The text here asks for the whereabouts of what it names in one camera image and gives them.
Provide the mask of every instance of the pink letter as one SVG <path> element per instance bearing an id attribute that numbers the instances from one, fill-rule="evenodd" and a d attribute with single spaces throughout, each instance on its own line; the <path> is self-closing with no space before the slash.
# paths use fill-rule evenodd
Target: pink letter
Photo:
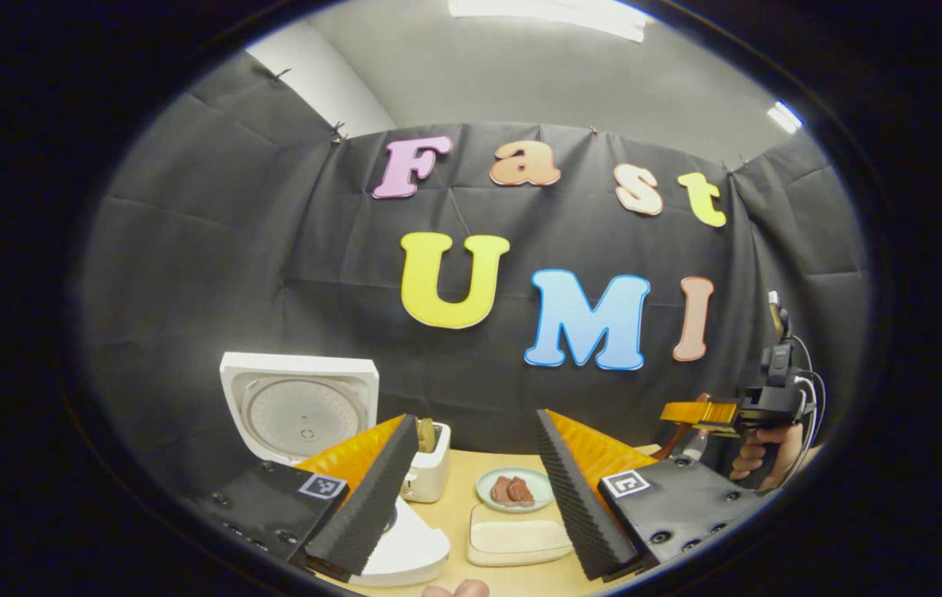
<path id="1" fill-rule="evenodd" d="M 422 181 L 430 174 L 430 170 L 434 169 L 434 151 L 448 153 L 451 148 L 453 140 L 449 137 L 392 141 L 386 146 L 386 150 L 391 152 L 391 160 L 386 163 L 383 182 L 371 192 L 371 196 L 376 199 L 414 196 L 418 187 L 413 182 L 408 182 L 411 171 L 415 170 L 415 175 Z M 417 157 L 415 152 L 419 150 L 424 151 Z"/>

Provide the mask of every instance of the white wall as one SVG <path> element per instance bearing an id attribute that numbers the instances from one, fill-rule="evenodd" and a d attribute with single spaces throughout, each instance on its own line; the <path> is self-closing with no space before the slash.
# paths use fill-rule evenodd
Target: white wall
<path id="1" fill-rule="evenodd" d="M 343 135 L 356 137 L 396 129 L 394 119 L 379 103 L 342 54 L 308 22 L 276 31 L 247 52 L 281 76 L 330 124 L 345 122 Z"/>

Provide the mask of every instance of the black fabric backdrop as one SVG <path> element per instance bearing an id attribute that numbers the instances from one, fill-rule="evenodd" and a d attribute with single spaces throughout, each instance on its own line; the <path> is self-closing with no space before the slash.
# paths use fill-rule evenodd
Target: black fabric backdrop
<path id="1" fill-rule="evenodd" d="M 454 147 L 414 196 L 372 199 L 388 143 L 437 135 Z M 668 429 L 659 422 L 668 401 L 733 396 L 755 381 L 770 339 L 766 292 L 775 289 L 828 383 L 823 438 L 858 400 L 872 279 L 842 183 L 804 133 L 731 177 L 670 148 L 547 124 L 331 138 L 295 92 L 240 54 L 160 114 L 100 201 L 74 284 L 84 373 L 131 453 L 180 493 L 215 488 L 254 460 L 222 395 L 225 351 L 372 359 L 379 420 L 432 416 L 452 425 L 456 449 L 531 453 L 538 408 L 644 444 Z M 553 148 L 559 182 L 490 180 L 493 152 L 520 139 Z M 662 214 L 620 206 L 618 163 L 652 170 Z M 725 226 L 692 214 L 677 184 L 689 172 L 721 189 Z M 453 238 L 438 283 L 448 301 L 467 293 L 467 235 L 512 243 L 485 321 L 451 330 L 408 316 L 400 239 L 411 231 Z M 592 303 L 616 275 L 648 280 L 642 369 L 523 361 L 540 308 L 531 276 L 550 268 L 574 272 Z M 715 287 L 707 351 L 675 362 L 680 282 L 692 275 Z"/>

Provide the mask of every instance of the blue letter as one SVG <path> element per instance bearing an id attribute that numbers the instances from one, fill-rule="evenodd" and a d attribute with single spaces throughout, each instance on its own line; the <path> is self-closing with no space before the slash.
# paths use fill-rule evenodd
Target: blue letter
<path id="1" fill-rule="evenodd" d="M 641 307 L 652 286 L 637 276 L 615 276 L 604 296 L 589 306 L 585 292 L 573 273 L 566 269 L 541 269 L 531 278 L 541 289 L 541 318 L 534 347 L 524 358 L 536 366 L 559 366 L 566 355 L 559 349 L 559 332 L 578 366 L 592 356 L 600 338 L 607 333 L 604 350 L 596 355 L 600 369 L 641 369 Z"/>

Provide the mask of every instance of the small plate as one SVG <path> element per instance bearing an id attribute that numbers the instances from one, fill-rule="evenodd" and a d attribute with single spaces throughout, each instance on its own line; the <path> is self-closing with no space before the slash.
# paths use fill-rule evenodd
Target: small plate
<path id="1" fill-rule="evenodd" d="M 493 490 L 493 485 L 497 484 L 498 477 L 519 477 L 527 481 L 527 487 L 534 494 L 534 506 L 505 506 L 502 503 L 493 501 L 489 492 Z M 521 468 L 521 466 L 505 466 L 505 468 L 494 468 L 493 471 L 485 473 L 478 477 L 478 483 L 475 483 L 475 491 L 478 491 L 478 498 L 482 499 L 487 506 L 494 510 L 502 512 L 534 512 L 545 506 L 550 505 L 555 496 L 551 494 L 551 484 L 548 483 L 548 476 L 545 473 L 534 471 L 532 468 Z"/>

